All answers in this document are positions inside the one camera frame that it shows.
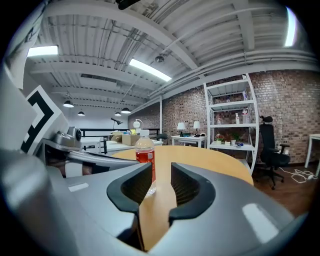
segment wooden table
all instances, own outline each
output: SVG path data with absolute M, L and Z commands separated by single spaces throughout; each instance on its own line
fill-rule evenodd
M 169 211 L 177 207 L 171 187 L 171 163 L 187 164 L 242 179 L 253 185 L 248 169 L 237 159 L 214 150 L 192 146 L 157 146 L 155 150 L 156 192 L 144 198 L 139 207 L 139 221 L 144 248 L 150 250 L 169 229 Z M 113 155 L 117 158 L 136 159 L 135 149 Z

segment white table lamp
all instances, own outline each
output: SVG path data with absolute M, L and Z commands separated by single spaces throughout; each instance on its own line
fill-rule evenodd
M 182 130 L 185 130 L 185 129 L 186 129 L 185 123 L 184 123 L 184 122 L 179 122 L 176 129 L 181 131 L 181 132 L 180 132 L 180 137 L 183 137 L 184 135 L 183 135 L 183 133 L 182 133 Z
M 135 128 L 137 134 L 139 134 L 140 131 L 141 131 L 139 121 L 140 121 L 141 124 L 142 124 L 142 129 L 144 128 L 144 123 L 143 123 L 140 119 L 136 119 L 136 120 L 133 122 L 133 127 Z
M 200 136 L 198 134 L 198 129 L 200 129 L 200 122 L 199 121 L 194 121 L 193 129 L 196 129 L 195 130 L 195 137 L 199 137 Z

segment black office chair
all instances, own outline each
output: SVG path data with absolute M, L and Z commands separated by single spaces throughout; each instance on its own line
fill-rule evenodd
M 163 141 L 163 144 L 165 144 L 165 141 L 166 140 L 166 145 L 168 145 L 168 135 L 166 133 L 160 133 L 156 136 L 156 140 L 159 141 L 159 139 L 162 139 Z
M 275 183 L 275 177 L 280 177 L 282 180 L 281 182 L 284 182 L 284 177 L 276 172 L 274 172 L 274 169 L 277 170 L 278 167 L 284 167 L 290 162 L 290 156 L 283 154 L 285 147 L 290 147 L 288 144 L 280 144 L 281 152 L 279 152 L 278 149 L 275 148 L 275 136 L 274 136 L 274 127 L 272 124 L 266 124 L 271 123 L 273 121 L 273 118 L 271 116 L 261 116 L 263 124 L 260 125 L 260 132 L 262 135 L 263 140 L 263 150 L 260 154 L 260 159 L 263 163 L 265 163 L 266 167 L 270 170 L 263 170 L 265 172 L 266 176 L 269 176 L 273 182 L 272 190 L 275 189 L 276 183 Z

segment cardboard box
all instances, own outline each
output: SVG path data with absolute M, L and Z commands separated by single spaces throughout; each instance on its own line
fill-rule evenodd
M 121 134 L 121 135 L 114 135 L 114 136 L 112 136 L 111 141 L 112 141 L 112 142 L 121 143 L 121 142 L 122 142 L 122 134 Z
M 124 134 L 124 133 L 121 132 L 121 131 L 113 131 L 111 134 L 112 134 L 113 136 L 115 136 L 115 135 L 122 135 L 122 134 Z
M 128 146 L 134 146 L 137 142 L 137 140 L 140 139 L 140 135 L 130 135 L 130 134 L 123 134 L 122 135 L 122 144 L 128 145 Z

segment brick wall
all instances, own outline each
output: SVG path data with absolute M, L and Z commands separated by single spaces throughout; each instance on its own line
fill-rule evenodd
M 250 74 L 259 115 L 272 116 L 276 147 L 290 145 L 291 163 L 306 160 L 309 134 L 320 133 L 320 74 L 302 70 L 276 70 Z M 262 149 L 259 138 L 259 151 Z M 311 160 L 320 159 L 315 141 Z
M 160 128 L 160 103 L 157 102 L 128 116 L 128 128 L 134 128 L 134 121 L 140 119 L 144 128 Z
M 199 86 L 162 101 L 162 131 L 171 136 L 179 135 L 179 122 L 185 123 L 186 133 L 195 134 L 194 121 L 200 121 L 200 133 L 207 134 L 207 109 L 204 87 Z
M 258 103 L 259 115 L 273 117 L 276 147 L 281 143 L 289 144 L 291 163 L 303 163 L 306 160 L 309 134 L 320 133 L 320 73 L 303 70 L 276 70 L 251 73 L 250 78 Z M 208 83 L 208 86 L 238 79 L 241 77 L 229 77 Z M 239 101 L 242 100 L 241 97 L 242 95 L 238 94 L 231 97 L 230 100 Z M 226 102 L 226 99 L 216 98 L 215 103 L 219 101 Z M 165 99 L 162 106 L 162 129 L 169 137 L 179 134 L 178 122 L 185 122 L 186 132 L 194 134 L 193 123 L 200 121 L 200 132 L 207 133 L 207 111 L 203 86 Z M 142 111 L 147 114 L 149 107 Z M 235 113 L 236 111 L 221 112 L 222 123 L 235 123 Z M 254 141 L 255 130 L 252 130 L 251 136 Z M 241 135 L 242 141 L 248 141 L 246 128 L 219 129 L 218 131 L 220 133 L 237 132 Z M 261 163 L 262 147 L 260 136 L 257 163 Z M 245 157 L 245 153 L 241 151 L 225 150 L 223 152 L 237 158 Z M 315 141 L 310 160 L 319 159 L 320 142 Z

